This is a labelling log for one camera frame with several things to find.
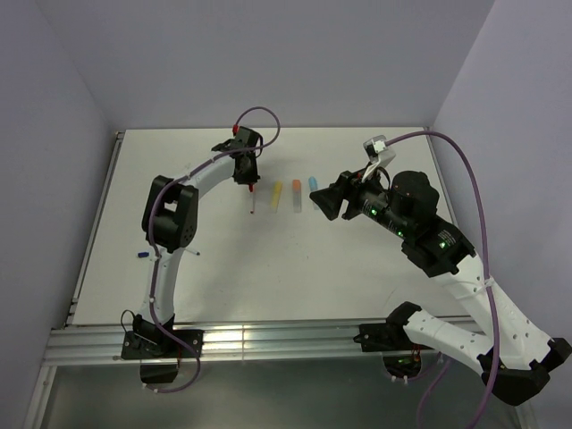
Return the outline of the thin red pen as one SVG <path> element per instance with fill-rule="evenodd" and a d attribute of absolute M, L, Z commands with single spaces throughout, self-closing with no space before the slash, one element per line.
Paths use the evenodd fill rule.
<path fill-rule="evenodd" d="M 256 212 L 256 188 L 254 190 L 254 192 L 249 192 L 250 194 L 250 210 L 249 212 L 253 215 Z"/>

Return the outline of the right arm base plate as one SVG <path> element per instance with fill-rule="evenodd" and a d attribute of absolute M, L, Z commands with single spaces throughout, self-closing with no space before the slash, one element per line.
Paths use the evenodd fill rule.
<path fill-rule="evenodd" d="M 402 326 L 387 323 L 361 324 L 353 342 L 365 353 L 430 349 L 412 342 Z"/>

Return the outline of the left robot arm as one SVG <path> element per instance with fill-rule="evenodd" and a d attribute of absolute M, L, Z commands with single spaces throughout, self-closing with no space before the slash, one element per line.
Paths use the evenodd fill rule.
<path fill-rule="evenodd" d="M 153 179 L 141 223 L 152 248 L 149 286 L 133 320 L 134 333 L 152 356 L 163 357 L 174 345 L 174 289 L 182 254 L 198 230 L 200 199 L 229 179 L 253 187 L 260 179 L 256 151 L 262 140 L 255 130 L 236 125 L 201 165 L 179 178 Z"/>

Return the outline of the yellow marker cap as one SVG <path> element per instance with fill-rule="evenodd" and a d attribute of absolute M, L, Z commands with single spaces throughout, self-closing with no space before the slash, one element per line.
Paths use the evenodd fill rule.
<path fill-rule="evenodd" d="M 273 185 L 273 194 L 280 195 L 281 192 L 282 192 L 282 182 L 281 182 L 281 181 L 277 181 L 277 182 Z"/>

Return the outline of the orange clear marker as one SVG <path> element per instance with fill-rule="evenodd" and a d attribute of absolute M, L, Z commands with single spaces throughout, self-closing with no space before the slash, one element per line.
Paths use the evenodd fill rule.
<path fill-rule="evenodd" d="M 295 213 L 300 213 L 302 210 L 302 187 L 301 190 L 294 190 L 292 188 L 293 194 L 293 210 Z"/>

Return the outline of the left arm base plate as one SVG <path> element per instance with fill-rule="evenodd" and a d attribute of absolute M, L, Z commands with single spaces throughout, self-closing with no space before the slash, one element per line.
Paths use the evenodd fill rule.
<path fill-rule="evenodd" d="M 188 344 L 193 352 L 184 348 L 179 342 L 168 337 L 154 343 L 137 335 L 133 331 L 127 331 L 124 335 L 121 359 L 123 360 L 149 360 L 162 358 L 193 358 L 196 354 L 201 355 L 204 331 L 196 329 L 176 330 L 174 336 Z"/>

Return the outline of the yellow highlighter marker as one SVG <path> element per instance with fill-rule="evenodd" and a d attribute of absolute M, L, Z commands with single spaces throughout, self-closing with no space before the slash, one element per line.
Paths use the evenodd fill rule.
<path fill-rule="evenodd" d="M 281 199 L 281 194 L 280 195 L 273 194 L 273 190 L 272 190 L 270 209 L 273 213 L 276 213 L 278 211 L 278 207 L 279 207 L 280 199 Z"/>

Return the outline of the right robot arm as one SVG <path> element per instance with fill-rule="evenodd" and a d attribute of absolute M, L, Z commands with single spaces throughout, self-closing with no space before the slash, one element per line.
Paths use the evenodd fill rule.
<path fill-rule="evenodd" d="M 343 172 L 309 197 L 329 220 L 365 215 L 399 237 L 407 259 L 442 286 L 482 330 L 466 331 L 406 301 L 384 323 L 360 325 L 354 341 L 364 352 L 419 345 L 454 358 L 484 382 L 496 368 L 492 393 L 510 406 L 537 395 L 551 371 L 570 356 L 565 339 L 536 327 L 494 280 L 484 278 L 474 246 L 437 214 L 439 193 L 424 173 L 400 172 L 385 189 L 378 178 Z"/>

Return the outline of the blue marker cap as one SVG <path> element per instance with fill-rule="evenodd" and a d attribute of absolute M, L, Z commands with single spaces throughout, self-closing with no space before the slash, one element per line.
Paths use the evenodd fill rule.
<path fill-rule="evenodd" d="M 311 191 L 315 191 L 318 189 L 317 180 L 314 176 L 310 176 L 308 178 L 308 185 Z"/>

